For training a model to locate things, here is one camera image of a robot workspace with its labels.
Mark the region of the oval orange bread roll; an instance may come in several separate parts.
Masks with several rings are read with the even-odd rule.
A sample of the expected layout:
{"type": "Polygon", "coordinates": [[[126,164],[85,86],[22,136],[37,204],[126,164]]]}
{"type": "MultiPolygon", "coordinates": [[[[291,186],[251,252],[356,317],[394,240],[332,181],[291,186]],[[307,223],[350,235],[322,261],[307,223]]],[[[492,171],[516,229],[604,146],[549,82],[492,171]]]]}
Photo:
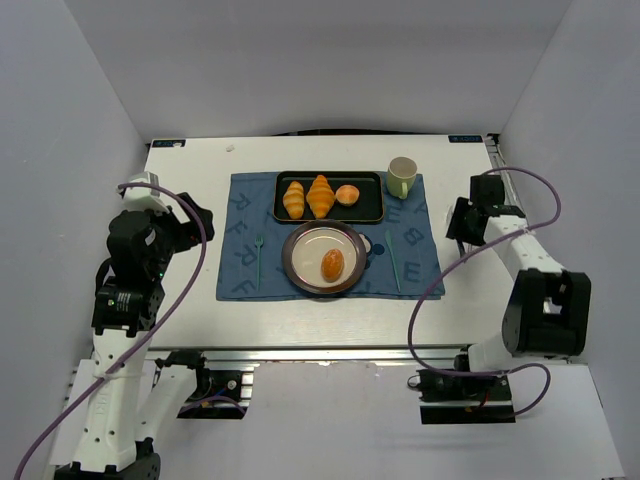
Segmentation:
{"type": "Polygon", "coordinates": [[[339,249],[326,252],[321,261],[321,274],[325,281],[337,282],[344,269],[344,256],[339,249]]]}

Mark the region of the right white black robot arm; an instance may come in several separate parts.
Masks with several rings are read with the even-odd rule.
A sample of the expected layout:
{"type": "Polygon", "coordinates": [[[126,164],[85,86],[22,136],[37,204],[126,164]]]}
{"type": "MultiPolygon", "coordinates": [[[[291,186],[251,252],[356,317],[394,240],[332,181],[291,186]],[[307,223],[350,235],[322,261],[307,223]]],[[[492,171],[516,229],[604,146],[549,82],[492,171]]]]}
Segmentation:
{"type": "Polygon", "coordinates": [[[591,280],[546,252],[520,208],[460,197],[450,211],[446,237],[473,252],[490,245],[514,280],[500,330],[458,356],[464,370],[511,370],[533,358],[582,354],[591,280]]]}

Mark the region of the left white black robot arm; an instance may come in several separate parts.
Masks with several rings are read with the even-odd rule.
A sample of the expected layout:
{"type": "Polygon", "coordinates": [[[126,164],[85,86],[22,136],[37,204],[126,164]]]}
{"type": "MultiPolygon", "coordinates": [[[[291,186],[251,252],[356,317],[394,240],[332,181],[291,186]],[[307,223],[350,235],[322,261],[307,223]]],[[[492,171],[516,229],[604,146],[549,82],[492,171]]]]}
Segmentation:
{"type": "Polygon", "coordinates": [[[138,403],[145,357],[152,336],[168,317],[159,312],[162,280],[172,257],[214,237],[213,214],[188,193],[173,195],[188,217],[178,220],[160,199],[129,200],[109,224],[109,257],[96,280],[93,329],[94,382],[80,399],[86,420],[69,464],[57,479],[156,479],[161,459],[156,443],[202,382],[198,352],[174,352],[160,361],[167,375],[144,405],[138,403]]]}

